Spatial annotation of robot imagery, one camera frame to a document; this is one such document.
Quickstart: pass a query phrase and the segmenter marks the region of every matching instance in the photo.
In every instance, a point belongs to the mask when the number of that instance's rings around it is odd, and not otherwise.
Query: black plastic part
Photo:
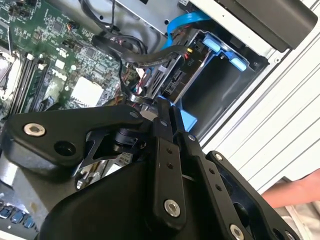
[[[115,159],[120,153],[114,151],[114,134],[106,130],[92,131],[87,135],[85,143],[85,155],[81,163],[81,168],[103,160]]]
[[[175,236],[151,232],[144,215],[147,169],[146,162],[129,164],[65,198],[47,216],[38,240],[223,239],[197,184],[187,178],[183,178],[188,212],[185,227]]]
[[[238,226],[243,232],[244,239],[253,240],[252,236],[242,226],[241,220],[233,208],[228,191],[213,162],[206,160],[198,140],[192,141],[189,133],[180,136],[182,142],[181,158],[183,159],[183,172],[192,176],[202,188],[204,196],[208,199],[206,211],[216,218],[217,227],[220,229],[221,239],[233,239],[230,225]]]
[[[219,154],[222,160],[217,160],[216,154]],[[255,236],[255,239],[290,240],[286,231],[291,233],[294,239],[299,239],[295,231],[286,222],[281,221],[282,218],[221,153],[211,151],[206,155],[206,158],[215,163],[217,172],[231,186],[230,199],[238,213],[241,212],[239,215],[242,222],[247,222],[247,230],[252,236]],[[281,238],[275,238],[279,235],[275,235],[274,229],[277,230]]]
[[[146,223],[153,232],[170,236],[181,231],[187,222],[179,147],[159,137],[155,138],[154,146],[154,154],[148,161]],[[179,205],[179,217],[165,211],[166,200]]]
[[[24,133],[26,123],[34,121],[45,128],[44,136]],[[142,116],[128,105],[17,114],[4,124],[1,149],[11,162],[44,177],[64,181],[75,174],[83,161],[89,132],[107,129],[110,133],[142,123]]]
[[[170,121],[171,121],[173,138],[175,138],[177,134],[184,133],[186,131],[184,126],[184,121],[182,119],[180,109],[177,108],[176,106],[170,107],[169,113],[170,113]]]
[[[318,17],[300,0],[216,0],[280,52],[296,49]]]

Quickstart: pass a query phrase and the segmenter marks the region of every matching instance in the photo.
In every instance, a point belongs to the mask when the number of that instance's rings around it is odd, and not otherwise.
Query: motherboard
[[[119,63],[91,46],[93,35],[45,0],[0,0],[0,117],[114,98]]]

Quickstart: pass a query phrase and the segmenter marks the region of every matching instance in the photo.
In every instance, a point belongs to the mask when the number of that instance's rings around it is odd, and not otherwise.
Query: metal bracket
[[[179,147],[173,144],[170,103],[158,99],[159,117],[153,120],[154,149],[148,161],[149,228],[156,232],[176,233],[187,223]]]
[[[253,240],[241,223],[216,165],[205,159],[200,144],[194,136],[185,132],[180,135],[180,138],[183,143],[181,152],[184,153],[181,162],[183,172],[192,176],[203,188],[209,201],[211,214],[216,218],[223,239],[233,239],[235,235],[231,226],[236,226],[244,239]]]
[[[214,163],[217,173],[224,178],[224,185],[229,188],[229,198],[241,216],[243,225],[255,239],[292,240],[288,233],[294,237],[293,239],[299,239],[295,231],[283,221],[221,153],[211,151],[206,158],[210,163]]]
[[[45,130],[41,136],[24,132],[25,125],[34,121]],[[83,161],[89,132],[136,128],[143,121],[128,105],[17,114],[2,128],[1,148],[14,164],[64,181],[73,176]]]

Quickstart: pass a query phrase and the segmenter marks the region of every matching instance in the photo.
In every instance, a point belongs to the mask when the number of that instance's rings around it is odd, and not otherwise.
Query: person's arm
[[[263,193],[262,197],[273,208],[319,201],[320,169],[301,180],[276,184]]]

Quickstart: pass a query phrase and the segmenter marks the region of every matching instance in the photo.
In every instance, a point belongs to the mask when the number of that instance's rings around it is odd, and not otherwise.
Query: black mechanical arm
[[[222,154],[205,155],[180,110],[128,105],[33,112],[1,129],[0,167],[33,216],[38,240],[298,240]],[[132,163],[80,191],[79,168],[121,153]]]

